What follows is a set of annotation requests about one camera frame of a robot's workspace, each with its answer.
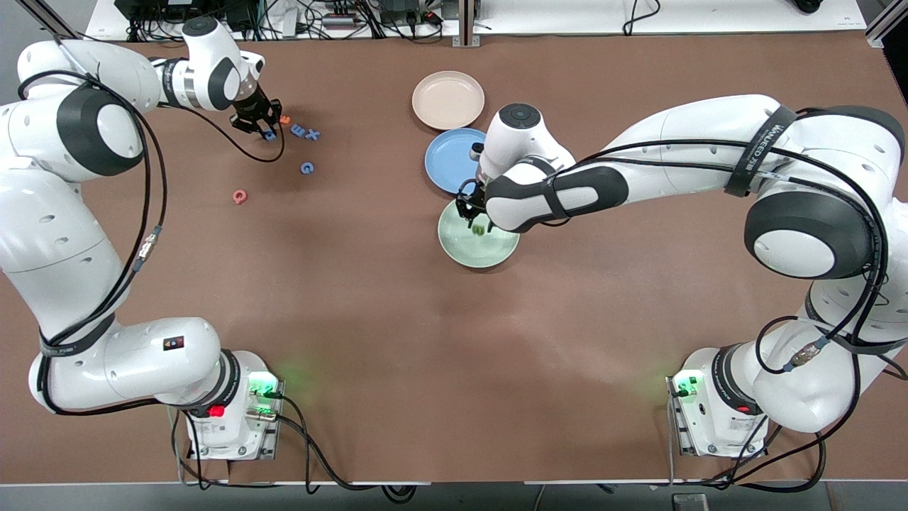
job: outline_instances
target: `gray floor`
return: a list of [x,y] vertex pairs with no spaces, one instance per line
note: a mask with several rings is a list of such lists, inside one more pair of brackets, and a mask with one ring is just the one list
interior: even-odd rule
[[[908,509],[908,483],[832,483],[819,485],[802,494],[766,494],[744,488],[725,492],[689,486],[619,486],[608,495],[597,486],[547,486],[539,511],[622,510],[658,511],[672,509],[673,494],[703,493],[711,511],[904,511]],[[532,511],[539,486],[520,483],[453,484],[421,487],[402,508],[418,510]],[[303,507],[324,511],[379,511],[396,508],[385,501],[381,491],[347,492],[324,487],[307,496],[299,486],[272,489],[231,489],[214,487],[206,492],[197,487],[177,485],[118,486],[8,486],[0,487],[0,509],[20,511],[65,509],[66,511],[242,511]]]

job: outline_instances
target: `blue plate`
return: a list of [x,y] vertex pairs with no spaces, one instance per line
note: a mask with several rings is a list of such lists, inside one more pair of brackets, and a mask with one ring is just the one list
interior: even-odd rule
[[[472,128],[458,128],[435,137],[426,150],[426,172],[438,188],[456,194],[460,185],[476,177],[477,162],[469,159],[473,144],[486,141],[486,135]],[[473,191],[473,185],[464,190]]]

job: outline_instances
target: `label sticker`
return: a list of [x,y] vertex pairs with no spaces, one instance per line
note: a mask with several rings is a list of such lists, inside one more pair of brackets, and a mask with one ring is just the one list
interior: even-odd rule
[[183,347],[183,336],[168,337],[168,338],[164,339],[163,346],[164,346],[164,351],[170,351],[172,349],[180,349]]
[[732,431],[750,431],[754,428],[756,417],[737,418],[732,417],[728,421],[728,429]]

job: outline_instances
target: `white shelf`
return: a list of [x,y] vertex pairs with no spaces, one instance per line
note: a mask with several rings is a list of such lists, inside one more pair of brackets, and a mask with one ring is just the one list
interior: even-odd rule
[[[477,35],[618,35],[621,26],[630,18],[633,0],[484,0]],[[637,15],[651,12],[654,0],[639,0]],[[321,4],[313,8],[325,12]],[[283,4],[269,12],[273,27],[280,31]],[[114,0],[98,0],[86,33],[91,37],[124,41],[129,23],[114,6]],[[166,32],[180,34],[180,25],[163,24]],[[820,10],[812,15],[801,13],[792,0],[662,0],[662,10],[643,21],[636,22],[634,34],[734,34],[771,32],[826,32],[864,30],[866,24],[856,0],[824,0]],[[401,31],[409,35],[410,29]],[[434,27],[420,25],[417,35],[429,35]],[[351,35],[351,30],[325,30],[331,37],[342,39],[369,38],[368,29]],[[443,34],[455,35],[457,21],[446,21]],[[389,37],[397,37],[390,30]],[[267,38],[275,35],[265,32]],[[242,39],[239,33],[234,38]],[[310,34],[297,38],[316,38]]]

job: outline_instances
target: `plate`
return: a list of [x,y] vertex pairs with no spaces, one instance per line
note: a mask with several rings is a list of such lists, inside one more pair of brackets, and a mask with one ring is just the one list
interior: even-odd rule
[[[435,186],[456,194],[460,185],[476,177],[479,163],[469,158],[473,144],[486,141],[486,135],[477,129],[458,128],[435,137],[426,149],[426,173]],[[471,193],[473,185],[464,190]]]
[[[517,248],[520,235],[494,227],[485,235],[476,235],[467,221],[457,213],[456,201],[451,201],[439,218],[439,241],[445,253],[458,263],[470,268],[488,268],[510,257]],[[477,216],[473,225],[488,229],[489,217]]]
[[486,95],[470,75],[439,71],[426,76],[413,91],[413,111],[435,129],[454,129],[472,123],[482,113]]

